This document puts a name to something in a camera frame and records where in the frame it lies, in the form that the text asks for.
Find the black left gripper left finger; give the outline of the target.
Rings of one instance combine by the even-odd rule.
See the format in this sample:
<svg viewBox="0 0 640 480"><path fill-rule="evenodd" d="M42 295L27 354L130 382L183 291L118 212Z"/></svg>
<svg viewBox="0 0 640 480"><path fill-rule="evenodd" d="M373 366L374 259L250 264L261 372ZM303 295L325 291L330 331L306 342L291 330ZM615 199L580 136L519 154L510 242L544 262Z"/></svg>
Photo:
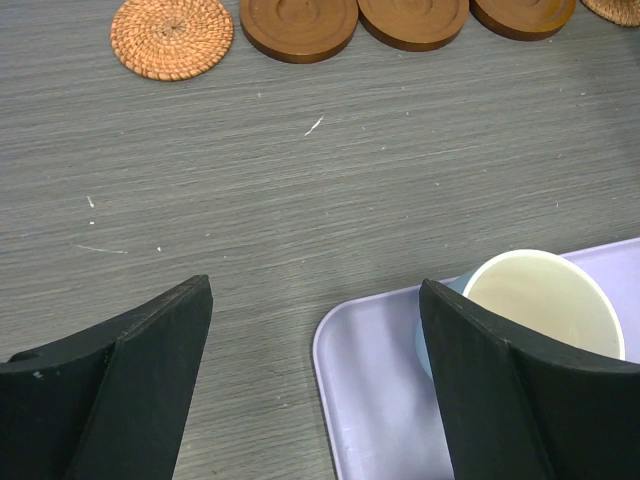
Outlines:
<svg viewBox="0 0 640 480"><path fill-rule="evenodd" d="M212 309L197 275L4 361L2 477L171 478Z"/></svg>

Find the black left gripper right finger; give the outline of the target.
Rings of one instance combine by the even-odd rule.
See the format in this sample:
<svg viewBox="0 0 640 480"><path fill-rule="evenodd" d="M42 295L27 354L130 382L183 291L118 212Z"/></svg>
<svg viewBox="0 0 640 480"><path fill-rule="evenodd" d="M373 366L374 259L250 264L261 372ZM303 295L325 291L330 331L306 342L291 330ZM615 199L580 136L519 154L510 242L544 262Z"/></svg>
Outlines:
<svg viewBox="0 0 640 480"><path fill-rule="evenodd" d="M458 479L635 479L639 367L520 326L440 282L419 308Z"/></svg>

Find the woven rattan coaster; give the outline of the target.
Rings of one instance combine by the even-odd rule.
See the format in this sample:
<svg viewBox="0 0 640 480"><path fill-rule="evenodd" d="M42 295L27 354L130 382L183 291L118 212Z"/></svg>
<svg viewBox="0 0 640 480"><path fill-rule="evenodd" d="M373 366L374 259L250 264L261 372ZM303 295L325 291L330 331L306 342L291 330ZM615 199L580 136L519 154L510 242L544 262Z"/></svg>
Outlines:
<svg viewBox="0 0 640 480"><path fill-rule="evenodd" d="M126 1L110 29L120 63L158 81L207 72L226 55L233 37L232 15L219 1Z"/></svg>
<svg viewBox="0 0 640 480"><path fill-rule="evenodd" d="M582 0L594 14L623 27L638 27L640 24L639 0Z"/></svg>

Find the brown wooden coaster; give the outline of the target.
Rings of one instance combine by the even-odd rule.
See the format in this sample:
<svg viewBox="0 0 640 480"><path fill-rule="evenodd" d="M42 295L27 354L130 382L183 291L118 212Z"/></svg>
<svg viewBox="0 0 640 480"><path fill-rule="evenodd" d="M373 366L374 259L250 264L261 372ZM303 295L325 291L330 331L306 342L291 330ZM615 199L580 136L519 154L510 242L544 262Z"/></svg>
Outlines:
<svg viewBox="0 0 640 480"><path fill-rule="evenodd" d="M467 0L358 0L360 20L379 41L400 50L439 49L462 30Z"/></svg>
<svg viewBox="0 0 640 480"><path fill-rule="evenodd" d="M470 11L487 29L519 41L537 41L560 31L570 20L575 0L474 0Z"/></svg>
<svg viewBox="0 0 640 480"><path fill-rule="evenodd" d="M352 0L245 0L242 31L263 54L288 63L326 60L351 41L359 20Z"/></svg>

